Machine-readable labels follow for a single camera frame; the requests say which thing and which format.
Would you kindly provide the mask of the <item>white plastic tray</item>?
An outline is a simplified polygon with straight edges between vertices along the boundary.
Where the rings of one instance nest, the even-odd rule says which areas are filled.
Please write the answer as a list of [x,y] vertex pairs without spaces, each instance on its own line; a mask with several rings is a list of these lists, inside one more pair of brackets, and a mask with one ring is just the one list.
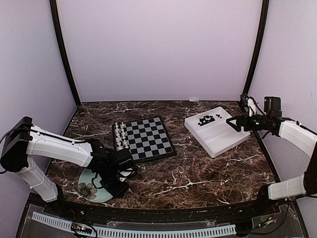
[[[221,119],[199,126],[199,118],[205,115],[220,114]],[[236,147],[242,142],[246,141],[250,132],[237,132],[231,126],[226,123],[226,119],[231,118],[231,115],[225,111],[222,107],[188,117],[184,120],[185,127],[196,138],[200,145],[207,151],[207,153],[215,158],[222,153]]]

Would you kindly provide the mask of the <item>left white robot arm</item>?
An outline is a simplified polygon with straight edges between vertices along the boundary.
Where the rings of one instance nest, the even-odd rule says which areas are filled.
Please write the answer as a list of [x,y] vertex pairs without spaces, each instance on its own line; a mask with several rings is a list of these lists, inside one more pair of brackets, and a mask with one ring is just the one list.
[[30,117],[23,117],[0,141],[3,143],[0,165],[4,172],[19,175],[59,216],[66,216],[70,206],[63,200],[62,188],[46,176],[34,156],[83,167],[79,194],[92,202],[122,198],[129,188],[125,180],[137,171],[127,147],[115,151],[96,139],[81,141],[56,135],[33,125]]

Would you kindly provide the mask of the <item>black and white chessboard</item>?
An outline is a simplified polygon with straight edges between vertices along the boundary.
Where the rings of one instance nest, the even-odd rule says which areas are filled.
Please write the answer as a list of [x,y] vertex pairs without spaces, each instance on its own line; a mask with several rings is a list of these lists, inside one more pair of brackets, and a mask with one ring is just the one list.
[[129,149],[135,163],[177,154],[161,116],[121,123],[112,125],[114,150]]

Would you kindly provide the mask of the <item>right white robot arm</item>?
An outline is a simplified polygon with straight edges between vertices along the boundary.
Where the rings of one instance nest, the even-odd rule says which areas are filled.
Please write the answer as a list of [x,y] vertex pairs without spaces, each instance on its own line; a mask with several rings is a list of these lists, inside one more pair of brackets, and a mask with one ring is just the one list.
[[303,151],[309,158],[309,165],[301,176],[263,186],[258,192],[253,211],[263,215],[272,207],[273,200],[290,199],[297,196],[315,197],[317,193],[317,135],[298,121],[265,115],[242,114],[231,117],[226,123],[237,132],[266,130]]

